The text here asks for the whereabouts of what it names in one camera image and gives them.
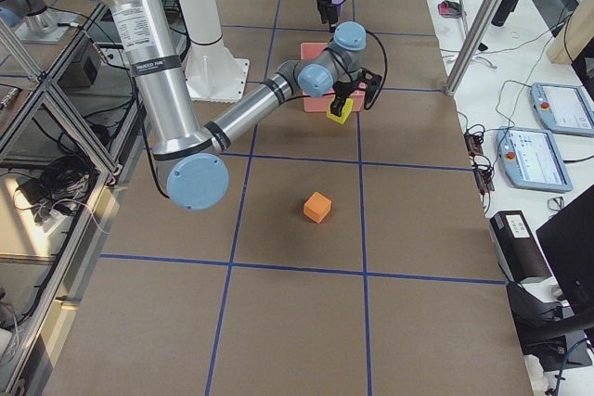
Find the teach pendant tablet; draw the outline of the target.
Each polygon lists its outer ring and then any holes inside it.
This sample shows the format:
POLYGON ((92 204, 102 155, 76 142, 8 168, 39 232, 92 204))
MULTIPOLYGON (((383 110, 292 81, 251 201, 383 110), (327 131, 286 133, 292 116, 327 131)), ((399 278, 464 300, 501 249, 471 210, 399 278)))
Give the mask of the teach pendant tablet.
POLYGON ((499 127, 497 152, 503 170, 514 187, 559 193, 573 190, 551 131, 499 127))
POLYGON ((530 97, 536 116, 555 134, 593 136, 593 107, 581 86, 533 83, 530 97))

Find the black power adapter box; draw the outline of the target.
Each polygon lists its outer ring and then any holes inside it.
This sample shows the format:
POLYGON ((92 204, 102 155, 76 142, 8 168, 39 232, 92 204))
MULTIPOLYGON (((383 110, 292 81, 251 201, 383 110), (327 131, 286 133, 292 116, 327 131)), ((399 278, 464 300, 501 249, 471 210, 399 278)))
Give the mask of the black power adapter box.
POLYGON ((521 284, 552 277, 536 239, 521 211, 499 211, 490 218, 499 264, 508 277, 521 284))

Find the orange foam block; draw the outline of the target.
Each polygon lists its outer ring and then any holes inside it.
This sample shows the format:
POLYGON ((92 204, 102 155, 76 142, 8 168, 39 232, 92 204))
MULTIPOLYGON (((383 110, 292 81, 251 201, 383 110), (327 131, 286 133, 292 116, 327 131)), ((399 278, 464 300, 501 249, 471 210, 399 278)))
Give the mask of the orange foam block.
POLYGON ((332 200, 320 192, 314 192, 303 205, 303 214, 313 222, 320 224, 331 210, 332 200))

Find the yellow foam block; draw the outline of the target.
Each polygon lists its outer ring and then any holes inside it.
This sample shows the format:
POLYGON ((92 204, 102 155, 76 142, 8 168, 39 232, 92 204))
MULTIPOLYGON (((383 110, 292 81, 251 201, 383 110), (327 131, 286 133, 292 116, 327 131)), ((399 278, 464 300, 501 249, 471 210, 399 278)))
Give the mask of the yellow foam block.
POLYGON ((326 111, 326 117, 340 125, 345 124, 348 120, 352 109, 354 100, 350 97, 340 99, 335 97, 330 103, 326 111))

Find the far teach pendant tablet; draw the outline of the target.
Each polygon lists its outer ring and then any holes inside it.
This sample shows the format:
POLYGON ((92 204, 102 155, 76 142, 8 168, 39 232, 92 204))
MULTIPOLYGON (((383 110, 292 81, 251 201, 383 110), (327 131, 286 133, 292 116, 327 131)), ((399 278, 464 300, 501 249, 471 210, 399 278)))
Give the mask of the far teach pendant tablet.
POLYGON ((555 134, 593 136, 593 107, 581 86, 533 83, 530 97, 536 116, 555 134))

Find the aluminium rod on table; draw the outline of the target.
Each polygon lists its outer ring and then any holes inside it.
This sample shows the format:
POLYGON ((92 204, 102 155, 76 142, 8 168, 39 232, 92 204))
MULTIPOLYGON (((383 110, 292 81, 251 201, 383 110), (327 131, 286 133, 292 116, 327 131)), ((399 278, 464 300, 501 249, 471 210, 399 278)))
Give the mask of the aluminium rod on table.
POLYGON ((468 34, 469 34, 467 14, 466 14, 466 10, 465 10, 464 1, 458 0, 458 2, 459 2, 459 6, 460 6, 460 18, 461 18, 461 22, 462 22, 462 30, 464 33, 464 39, 466 40, 466 38, 468 37, 468 34))

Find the black monitor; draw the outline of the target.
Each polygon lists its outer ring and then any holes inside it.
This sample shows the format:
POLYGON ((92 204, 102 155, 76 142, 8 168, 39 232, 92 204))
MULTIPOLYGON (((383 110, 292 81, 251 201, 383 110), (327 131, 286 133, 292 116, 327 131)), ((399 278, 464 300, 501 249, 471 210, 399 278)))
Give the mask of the black monitor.
POLYGON ((536 230, 552 273, 575 313, 593 308, 593 186, 536 230))

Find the grey pink pouch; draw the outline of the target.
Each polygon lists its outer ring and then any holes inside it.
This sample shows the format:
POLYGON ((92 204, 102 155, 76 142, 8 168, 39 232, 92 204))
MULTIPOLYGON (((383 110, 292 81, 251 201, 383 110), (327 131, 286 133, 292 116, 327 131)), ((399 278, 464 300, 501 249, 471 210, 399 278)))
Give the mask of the grey pink pouch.
POLYGON ((444 0, 437 5, 439 15, 447 19, 460 19, 459 2, 444 0))

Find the aluminium frame post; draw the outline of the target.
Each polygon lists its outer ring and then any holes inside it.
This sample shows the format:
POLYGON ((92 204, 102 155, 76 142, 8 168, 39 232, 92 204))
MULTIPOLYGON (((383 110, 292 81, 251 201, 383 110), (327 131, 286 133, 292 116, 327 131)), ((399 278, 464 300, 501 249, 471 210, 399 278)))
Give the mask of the aluminium frame post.
POLYGON ((483 0, 470 31, 464 40, 464 43, 458 53, 452 70, 450 71, 445 85, 444 92, 447 96, 453 96, 468 67, 471 65, 472 58, 478 49, 479 43, 483 41, 486 29, 491 23, 498 6, 502 0, 483 0))

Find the purple foam block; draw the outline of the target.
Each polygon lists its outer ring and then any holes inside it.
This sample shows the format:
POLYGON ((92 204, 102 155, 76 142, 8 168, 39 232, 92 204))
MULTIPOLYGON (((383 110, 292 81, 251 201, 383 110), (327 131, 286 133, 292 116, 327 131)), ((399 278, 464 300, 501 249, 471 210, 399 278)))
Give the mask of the purple foam block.
POLYGON ((343 3, 343 0, 332 0, 331 3, 334 6, 336 15, 337 16, 340 16, 341 15, 341 12, 342 12, 342 3, 343 3))

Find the near teach pendant tablet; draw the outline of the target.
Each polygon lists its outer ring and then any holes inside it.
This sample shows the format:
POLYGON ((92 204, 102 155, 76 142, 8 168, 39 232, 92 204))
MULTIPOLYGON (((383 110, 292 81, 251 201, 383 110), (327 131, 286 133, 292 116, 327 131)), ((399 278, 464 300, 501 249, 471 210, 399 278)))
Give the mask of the near teach pendant tablet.
POLYGON ((514 187, 559 193, 573 190, 551 131, 499 127, 497 152, 503 170, 514 187))

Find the black water bottle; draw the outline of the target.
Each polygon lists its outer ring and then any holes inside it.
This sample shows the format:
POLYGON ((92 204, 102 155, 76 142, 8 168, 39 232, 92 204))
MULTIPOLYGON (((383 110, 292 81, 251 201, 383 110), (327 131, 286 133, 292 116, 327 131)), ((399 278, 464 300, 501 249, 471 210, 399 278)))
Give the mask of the black water bottle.
POLYGON ((491 20, 491 24, 496 27, 502 27, 510 13, 515 10, 518 2, 519 0, 502 0, 491 20))

